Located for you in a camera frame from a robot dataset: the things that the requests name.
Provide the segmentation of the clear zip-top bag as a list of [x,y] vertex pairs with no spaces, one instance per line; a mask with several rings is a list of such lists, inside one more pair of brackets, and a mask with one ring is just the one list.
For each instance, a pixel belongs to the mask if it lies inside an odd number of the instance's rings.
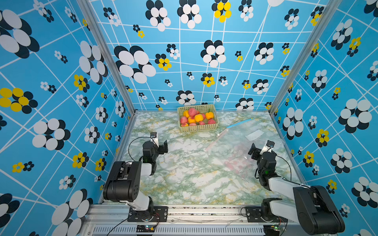
[[262,149],[267,141],[275,143],[273,151],[276,157],[276,173],[292,180],[293,170],[289,155],[284,147],[284,141],[278,135],[273,124],[259,119],[248,119],[228,126],[217,135],[205,152],[209,158],[221,165],[226,171],[244,181],[257,181],[257,161],[248,152],[252,143]]

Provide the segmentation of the pale green plastic basket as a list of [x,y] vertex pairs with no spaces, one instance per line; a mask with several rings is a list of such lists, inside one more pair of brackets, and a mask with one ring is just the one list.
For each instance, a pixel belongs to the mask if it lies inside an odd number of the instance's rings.
[[177,109],[178,127],[181,132],[215,130],[219,124],[214,105],[185,106]]

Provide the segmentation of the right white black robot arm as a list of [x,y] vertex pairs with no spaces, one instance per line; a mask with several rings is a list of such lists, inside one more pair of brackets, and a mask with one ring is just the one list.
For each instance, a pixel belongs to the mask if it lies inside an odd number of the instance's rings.
[[285,218],[298,223],[308,235],[337,234],[345,231],[346,225],[326,188],[295,183],[276,173],[277,154],[274,142],[268,140],[263,148],[254,144],[248,154],[257,162],[255,177],[266,190],[279,193],[293,202],[281,198],[264,199],[260,215],[265,221]]

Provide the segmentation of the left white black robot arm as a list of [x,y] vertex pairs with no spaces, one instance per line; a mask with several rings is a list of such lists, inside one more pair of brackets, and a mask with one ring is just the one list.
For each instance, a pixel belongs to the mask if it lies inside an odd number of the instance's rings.
[[153,176],[157,168],[159,155],[168,153],[168,143],[157,145],[153,140],[143,144],[140,161],[114,162],[104,185],[103,198],[129,206],[129,222],[161,221],[167,207],[155,207],[150,196],[140,190],[142,176]]

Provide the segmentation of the pink red peach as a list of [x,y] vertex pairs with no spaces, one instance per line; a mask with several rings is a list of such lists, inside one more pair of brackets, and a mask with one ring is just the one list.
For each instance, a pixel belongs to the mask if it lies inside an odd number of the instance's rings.
[[188,114],[190,115],[190,117],[195,117],[198,114],[198,111],[195,108],[190,108],[188,110]]

